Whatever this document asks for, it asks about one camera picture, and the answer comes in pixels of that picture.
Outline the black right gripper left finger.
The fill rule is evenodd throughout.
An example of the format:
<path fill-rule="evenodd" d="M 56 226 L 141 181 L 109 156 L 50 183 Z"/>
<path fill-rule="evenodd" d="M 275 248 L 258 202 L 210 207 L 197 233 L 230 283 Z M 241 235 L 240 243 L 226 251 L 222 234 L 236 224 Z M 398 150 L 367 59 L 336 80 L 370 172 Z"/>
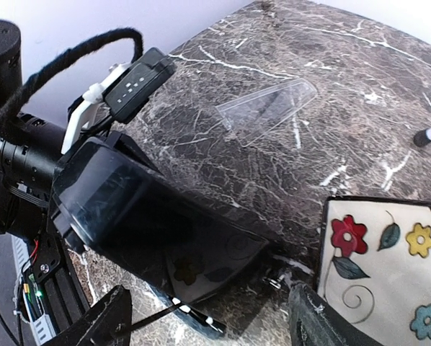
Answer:
<path fill-rule="evenodd" d="M 129 345 L 130 334 L 116 338 L 132 324 L 130 291 L 116 285 L 75 324 L 56 337 L 57 345 Z"/>

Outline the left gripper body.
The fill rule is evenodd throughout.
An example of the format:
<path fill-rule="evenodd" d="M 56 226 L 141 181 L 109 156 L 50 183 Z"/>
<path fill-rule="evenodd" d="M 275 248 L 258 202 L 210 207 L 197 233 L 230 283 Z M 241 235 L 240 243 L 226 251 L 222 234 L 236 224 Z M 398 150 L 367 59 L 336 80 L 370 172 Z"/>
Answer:
<path fill-rule="evenodd" d="M 127 216 L 157 170 L 125 133 L 93 136 L 68 150 L 55 170 L 51 220 L 75 252 L 96 249 Z"/>

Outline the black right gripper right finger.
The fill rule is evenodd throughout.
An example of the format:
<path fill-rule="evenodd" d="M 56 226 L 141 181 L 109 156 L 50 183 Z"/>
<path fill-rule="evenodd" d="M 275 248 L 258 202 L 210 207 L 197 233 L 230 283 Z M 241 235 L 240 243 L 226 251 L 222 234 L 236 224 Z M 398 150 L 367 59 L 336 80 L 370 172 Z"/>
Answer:
<path fill-rule="evenodd" d="M 313 288 L 293 282 L 288 296 L 291 345 L 378 345 L 338 314 Z"/>

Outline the black metronome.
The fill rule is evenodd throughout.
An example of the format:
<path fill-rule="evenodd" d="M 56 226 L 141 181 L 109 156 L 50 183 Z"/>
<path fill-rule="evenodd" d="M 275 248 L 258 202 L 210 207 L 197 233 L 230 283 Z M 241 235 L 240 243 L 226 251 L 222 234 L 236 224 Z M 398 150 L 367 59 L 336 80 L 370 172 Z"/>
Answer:
<path fill-rule="evenodd" d="M 144 192 L 91 249 L 159 292 L 193 305 L 214 296 L 267 246 L 266 238 L 187 197 L 150 169 Z"/>

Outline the clear plastic metronome cover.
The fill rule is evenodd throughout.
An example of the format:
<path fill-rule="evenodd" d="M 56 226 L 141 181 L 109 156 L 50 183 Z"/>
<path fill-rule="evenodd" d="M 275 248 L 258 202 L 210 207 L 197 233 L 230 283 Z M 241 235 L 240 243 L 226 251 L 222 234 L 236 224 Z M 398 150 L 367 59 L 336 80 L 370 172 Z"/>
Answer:
<path fill-rule="evenodd" d="M 296 79 L 233 99 L 215 108 L 225 129 L 247 147 L 286 121 L 317 96 L 315 86 Z"/>

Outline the white perforated music stand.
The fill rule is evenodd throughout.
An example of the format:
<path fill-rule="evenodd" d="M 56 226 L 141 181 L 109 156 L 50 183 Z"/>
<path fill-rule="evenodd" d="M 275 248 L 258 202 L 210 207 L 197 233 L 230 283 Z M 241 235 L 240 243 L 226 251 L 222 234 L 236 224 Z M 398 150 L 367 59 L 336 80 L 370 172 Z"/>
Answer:
<path fill-rule="evenodd" d="M 413 143 L 420 148 L 431 143 L 431 128 L 418 131 L 413 137 Z"/>

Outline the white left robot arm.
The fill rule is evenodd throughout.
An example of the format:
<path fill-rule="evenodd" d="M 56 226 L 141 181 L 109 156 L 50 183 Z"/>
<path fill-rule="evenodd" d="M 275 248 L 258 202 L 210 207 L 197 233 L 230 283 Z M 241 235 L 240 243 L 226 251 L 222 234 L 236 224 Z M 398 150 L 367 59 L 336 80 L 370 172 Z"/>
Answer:
<path fill-rule="evenodd" d="M 131 62 L 115 68 L 98 92 L 90 92 L 72 104 L 67 129 L 20 112 L 57 73 L 123 38 L 134 42 Z M 144 50 L 140 32 L 120 28 L 68 49 L 23 82 L 20 46 L 18 26 L 0 20 L 0 234 L 31 241 L 35 252 L 43 252 L 46 244 L 39 235 L 47 230 L 48 198 L 59 157 L 96 138 L 113 122 L 129 123 L 175 67 L 161 51 Z"/>

